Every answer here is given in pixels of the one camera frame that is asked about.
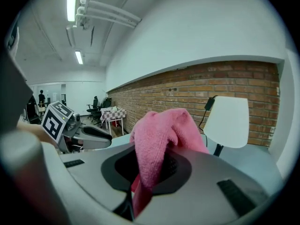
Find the lamp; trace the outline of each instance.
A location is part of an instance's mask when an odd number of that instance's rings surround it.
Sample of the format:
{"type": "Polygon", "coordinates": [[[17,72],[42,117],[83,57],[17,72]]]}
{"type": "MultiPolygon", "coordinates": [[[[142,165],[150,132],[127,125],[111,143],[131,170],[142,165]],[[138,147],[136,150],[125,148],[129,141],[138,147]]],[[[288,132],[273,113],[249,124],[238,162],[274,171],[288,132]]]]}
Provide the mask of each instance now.
{"type": "Polygon", "coordinates": [[[204,127],[204,133],[217,143],[214,155],[218,157],[224,146],[244,147],[249,134],[248,100],[217,96],[204,127]]]}

